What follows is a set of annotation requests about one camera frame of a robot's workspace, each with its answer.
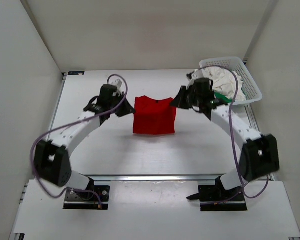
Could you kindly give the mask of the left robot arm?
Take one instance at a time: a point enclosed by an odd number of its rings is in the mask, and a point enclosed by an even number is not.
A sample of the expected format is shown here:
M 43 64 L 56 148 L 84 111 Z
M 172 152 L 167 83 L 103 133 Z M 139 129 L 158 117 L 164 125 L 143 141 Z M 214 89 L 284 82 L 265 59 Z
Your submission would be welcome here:
M 100 128 L 112 114 L 121 118 L 135 113 L 135 109 L 121 91 L 120 80 L 104 84 L 98 96 L 83 109 L 77 123 L 65 127 L 59 135 L 40 140 L 35 147 L 33 166 L 38 178 L 57 187 L 66 187 L 83 200 L 95 194 L 94 180 L 71 167 L 70 157 L 81 142 Z

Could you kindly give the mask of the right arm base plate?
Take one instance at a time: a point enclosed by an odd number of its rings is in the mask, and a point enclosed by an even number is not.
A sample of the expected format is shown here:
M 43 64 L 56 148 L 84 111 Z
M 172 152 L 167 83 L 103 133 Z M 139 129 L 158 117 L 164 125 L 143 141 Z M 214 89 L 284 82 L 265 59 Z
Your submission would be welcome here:
M 247 204 L 242 193 L 242 187 L 238 186 L 226 190 L 221 182 L 221 177 L 215 179 L 214 185 L 199 185 L 198 193 L 187 196 L 188 201 L 200 202 L 201 212 L 242 212 L 247 211 Z

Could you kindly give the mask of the white t shirt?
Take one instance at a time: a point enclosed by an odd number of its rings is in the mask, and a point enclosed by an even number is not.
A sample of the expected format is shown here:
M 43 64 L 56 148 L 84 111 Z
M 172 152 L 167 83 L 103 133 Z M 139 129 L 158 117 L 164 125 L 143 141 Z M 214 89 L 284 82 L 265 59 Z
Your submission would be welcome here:
M 223 69 L 217 66 L 210 66 L 202 69 L 203 78 L 208 78 L 213 81 L 212 89 L 214 92 L 218 92 L 228 99 L 233 99 L 235 96 L 235 92 L 237 89 L 237 83 L 235 80 L 235 76 L 238 81 L 238 91 L 235 97 L 235 102 L 243 102 L 247 100 L 246 95 L 244 94 L 243 88 L 243 80 L 237 72 Z

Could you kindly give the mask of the red t shirt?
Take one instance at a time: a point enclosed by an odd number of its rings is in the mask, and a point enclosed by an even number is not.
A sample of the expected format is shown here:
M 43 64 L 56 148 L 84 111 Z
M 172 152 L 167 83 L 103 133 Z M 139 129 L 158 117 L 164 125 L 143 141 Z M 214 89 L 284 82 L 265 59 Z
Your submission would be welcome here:
M 173 98 L 135 98 L 132 131 L 137 135 L 171 135 L 175 133 L 177 108 L 171 106 Z

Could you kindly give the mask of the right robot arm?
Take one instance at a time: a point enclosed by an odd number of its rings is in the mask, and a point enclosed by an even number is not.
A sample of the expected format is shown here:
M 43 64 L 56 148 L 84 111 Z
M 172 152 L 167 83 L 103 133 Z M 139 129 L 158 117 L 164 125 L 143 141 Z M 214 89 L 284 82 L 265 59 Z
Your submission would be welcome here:
M 250 128 L 230 103 L 215 96 L 210 79 L 199 78 L 181 86 L 170 105 L 205 115 L 230 136 L 235 169 L 216 178 L 206 195 L 213 204 L 234 199 L 248 183 L 280 169 L 277 139 Z

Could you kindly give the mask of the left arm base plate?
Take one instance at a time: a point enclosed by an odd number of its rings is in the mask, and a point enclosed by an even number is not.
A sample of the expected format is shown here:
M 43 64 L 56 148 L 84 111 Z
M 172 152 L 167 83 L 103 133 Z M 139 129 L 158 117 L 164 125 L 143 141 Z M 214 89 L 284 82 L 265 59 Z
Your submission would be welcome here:
M 110 182 L 97 183 L 89 187 L 90 192 L 67 190 L 64 202 L 64 210 L 98 210 L 106 211 L 109 207 Z

